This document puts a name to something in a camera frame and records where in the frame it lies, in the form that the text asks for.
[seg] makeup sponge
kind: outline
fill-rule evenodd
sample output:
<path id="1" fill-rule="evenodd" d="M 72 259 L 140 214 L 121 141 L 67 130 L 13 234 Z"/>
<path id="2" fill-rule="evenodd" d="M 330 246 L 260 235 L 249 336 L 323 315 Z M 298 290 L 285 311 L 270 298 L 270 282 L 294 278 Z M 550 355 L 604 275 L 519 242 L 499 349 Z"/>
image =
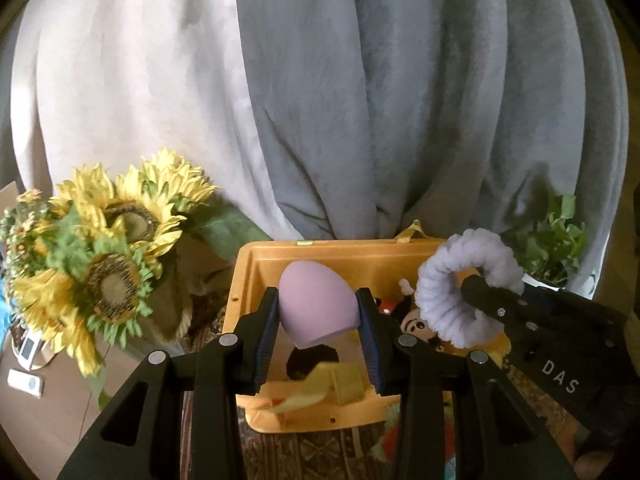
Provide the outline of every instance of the makeup sponge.
<path id="1" fill-rule="evenodd" d="M 339 274 L 317 262 L 290 263 L 278 284 L 280 322 L 300 349 L 360 325 L 358 300 Z"/>

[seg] device screen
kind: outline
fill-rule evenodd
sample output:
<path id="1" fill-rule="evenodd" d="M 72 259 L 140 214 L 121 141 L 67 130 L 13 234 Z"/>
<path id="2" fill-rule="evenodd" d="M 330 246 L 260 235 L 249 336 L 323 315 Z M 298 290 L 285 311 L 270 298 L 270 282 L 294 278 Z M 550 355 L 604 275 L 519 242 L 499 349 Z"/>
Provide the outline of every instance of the device screen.
<path id="1" fill-rule="evenodd" d="M 24 357 L 25 359 L 28 359 L 29 355 L 31 354 L 32 348 L 33 348 L 33 339 L 26 339 L 24 341 L 24 344 L 22 345 L 22 352 L 20 352 L 22 354 L 22 357 Z"/>

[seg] white remote control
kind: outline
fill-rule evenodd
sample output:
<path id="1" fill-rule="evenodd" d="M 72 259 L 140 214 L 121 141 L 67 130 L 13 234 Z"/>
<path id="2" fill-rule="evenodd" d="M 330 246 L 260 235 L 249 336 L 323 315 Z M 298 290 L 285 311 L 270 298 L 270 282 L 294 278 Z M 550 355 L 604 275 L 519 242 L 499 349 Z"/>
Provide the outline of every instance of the white remote control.
<path id="1" fill-rule="evenodd" d="M 38 398 L 42 396 L 42 378 L 36 375 L 26 374 L 18 370 L 9 370 L 9 377 L 6 382 L 16 390 Z"/>

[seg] sunflower center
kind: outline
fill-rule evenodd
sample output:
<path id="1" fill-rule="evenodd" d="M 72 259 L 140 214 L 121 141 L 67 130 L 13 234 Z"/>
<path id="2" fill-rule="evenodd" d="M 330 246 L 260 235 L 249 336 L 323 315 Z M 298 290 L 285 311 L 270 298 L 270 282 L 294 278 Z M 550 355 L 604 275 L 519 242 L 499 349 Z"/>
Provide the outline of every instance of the sunflower center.
<path id="1" fill-rule="evenodd" d="M 160 225 L 158 219 L 139 203 L 128 201 L 108 206 L 104 210 L 109 227 L 116 218 L 122 217 L 127 231 L 127 242 L 133 243 L 140 240 L 151 242 Z"/>
<path id="2" fill-rule="evenodd" d="M 105 321 L 119 324 L 133 317 L 139 285 L 135 263 L 122 254 L 103 254 L 91 264 L 87 287 Z"/>

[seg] screw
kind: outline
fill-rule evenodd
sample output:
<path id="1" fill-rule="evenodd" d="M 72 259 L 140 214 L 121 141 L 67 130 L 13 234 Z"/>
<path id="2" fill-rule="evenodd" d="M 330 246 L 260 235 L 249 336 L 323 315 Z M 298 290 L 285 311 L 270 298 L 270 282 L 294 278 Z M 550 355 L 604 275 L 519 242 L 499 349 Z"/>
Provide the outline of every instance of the screw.
<path id="1" fill-rule="evenodd" d="M 233 346 L 238 342 L 238 336 L 233 333 L 223 334 L 218 338 L 222 346 Z"/>
<path id="2" fill-rule="evenodd" d="M 483 365 L 489 360 L 489 356 L 483 350 L 473 350 L 470 354 L 471 360 L 479 365 Z"/>
<path id="3" fill-rule="evenodd" d="M 162 350 L 156 350 L 149 354 L 149 362 L 153 365 L 159 365 L 166 359 L 166 354 Z"/>
<path id="4" fill-rule="evenodd" d="M 411 346 L 415 346 L 418 340 L 415 338 L 415 336 L 411 334 L 402 334 L 398 338 L 398 342 L 400 343 L 401 346 L 411 347 Z"/>

